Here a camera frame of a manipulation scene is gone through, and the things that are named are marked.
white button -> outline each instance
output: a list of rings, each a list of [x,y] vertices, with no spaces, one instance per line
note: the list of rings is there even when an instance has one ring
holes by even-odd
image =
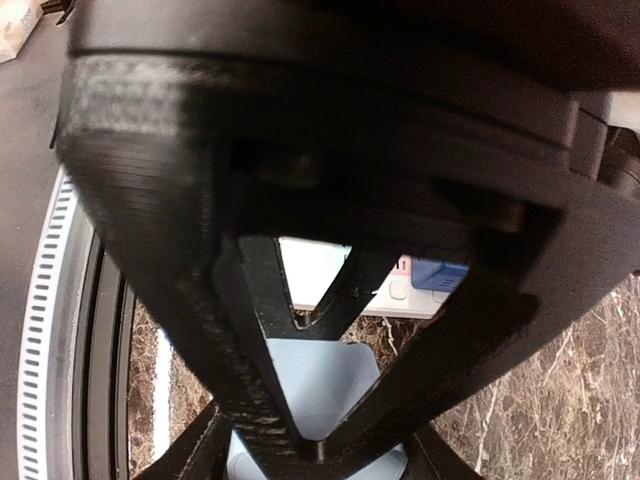
[[[389,295],[394,300],[404,300],[409,295],[409,288],[404,282],[391,282],[389,284]]]
[[[446,292],[433,292],[433,301],[436,303],[444,303],[449,296]]]

brown marble surface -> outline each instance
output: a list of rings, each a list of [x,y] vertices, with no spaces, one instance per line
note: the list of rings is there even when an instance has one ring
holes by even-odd
[[[489,480],[640,479],[639,302],[640,283],[625,281],[537,355],[436,419],[436,430]],[[384,371],[419,326],[361,317],[344,340],[369,344]],[[129,396],[132,472],[153,452],[154,328],[139,306]],[[209,397],[178,358],[171,379],[176,438]]]

gray table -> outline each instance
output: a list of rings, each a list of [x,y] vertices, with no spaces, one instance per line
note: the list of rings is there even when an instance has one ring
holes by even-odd
[[[22,319],[42,222],[57,172],[48,149],[68,27],[45,17],[17,60],[0,65],[0,478],[15,479]]]

white plastic bag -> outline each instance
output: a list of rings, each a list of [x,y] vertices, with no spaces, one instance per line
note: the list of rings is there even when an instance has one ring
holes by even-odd
[[[0,63],[18,56],[41,16],[38,0],[0,0]]]

perforated metal strip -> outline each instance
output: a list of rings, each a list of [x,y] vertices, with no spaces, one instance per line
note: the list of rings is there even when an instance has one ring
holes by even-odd
[[[46,480],[47,375],[62,261],[75,209],[75,190],[61,169],[31,274],[18,373],[17,447],[20,480]]]

